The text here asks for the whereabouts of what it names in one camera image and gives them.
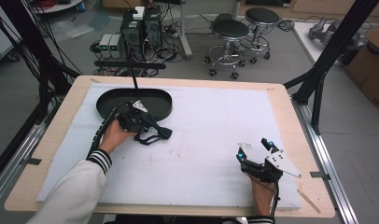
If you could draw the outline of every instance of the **floor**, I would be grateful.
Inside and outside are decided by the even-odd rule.
[[[97,59],[90,52],[90,45],[100,40],[103,34],[119,31],[120,15],[107,14],[111,17],[101,10],[93,9],[83,13],[66,10],[49,16],[51,23],[73,21],[75,26],[87,24],[94,28],[80,38],[63,38],[58,42],[83,74],[91,75],[97,68],[93,64]],[[167,69],[160,71],[156,77],[232,81],[232,70],[227,67],[217,67],[218,74],[215,77],[208,75],[210,65],[204,62],[204,55],[220,39],[212,35],[196,35],[200,32],[210,33],[209,23],[202,20],[202,17],[187,20],[188,28],[194,24],[187,31],[192,33],[188,35],[188,40],[193,57],[187,61],[166,64]],[[267,38],[272,43],[271,59],[259,58],[256,64],[251,64],[248,62],[250,53],[246,51],[246,66],[238,67],[240,76],[235,81],[283,84],[312,67],[313,61],[294,32],[275,28],[267,34]],[[52,46],[50,39],[46,38],[46,42]],[[37,103],[37,88],[35,78],[23,61],[0,63],[0,155],[33,111]],[[298,86],[288,92],[294,93],[297,89]],[[333,66],[325,80],[320,131],[358,222],[379,223],[379,109],[354,85],[342,66]],[[0,223],[23,223],[32,215],[4,209],[4,200],[14,183],[10,184],[0,200]],[[94,215],[91,223],[102,223],[102,220],[102,215]],[[308,222],[340,223],[341,220],[339,215],[326,219],[277,218],[277,223]]]

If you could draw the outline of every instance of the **black oval tray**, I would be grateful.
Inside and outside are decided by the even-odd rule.
[[[166,91],[158,89],[114,89],[103,93],[96,103],[97,111],[106,119],[113,106],[127,101],[139,100],[156,121],[167,118],[172,111],[172,97]]]

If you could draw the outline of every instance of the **white sleeve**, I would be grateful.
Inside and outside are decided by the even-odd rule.
[[[108,154],[99,149],[86,161],[79,161],[53,187],[43,206],[27,223],[88,223],[110,166]]]

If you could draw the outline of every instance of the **stool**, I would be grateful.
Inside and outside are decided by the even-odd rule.
[[[214,46],[205,57],[207,63],[213,61],[209,72],[210,76],[214,77],[217,74],[214,67],[218,63],[232,65],[233,72],[231,78],[237,79],[239,74],[236,72],[235,65],[239,63],[240,66],[245,66],[246,63],[239,51],[231,47],[231,42],[240,41],[245,38],[248,34],[247,26],[235,20],[218,20],[213,23],[212,31],[214,35],[222,37],[225,44]]]
[[[245,17],[246,20],[255,27],[254,29],[250,29],[252,30],[252,33],[246,37],[246,42],[242,43],[242,46],[245,48],[256,51],[256,56],[250,58],[250,62],[256,63],[259,51],[263,50],[266,50],[264,58],[270,59],[271,48],[269,47],[269,41],[262,35],[265,29],[276,26],[277,22],[280,20],[279,16],[267,8],[252,7],[246,11]]]

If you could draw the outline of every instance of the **person's right hand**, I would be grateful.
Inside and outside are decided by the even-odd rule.
[[[250,179],[256,215],[269,216],[271,214],[271,202],[274,197],[274,183],[260,182],[254,176],[251,176]]]
[[[122,130],[117,119],[114,119],[103,135],[99,148],[110,154],[117,146],[123,143],[127,137],[135,136],[136,133],[128,133]]]

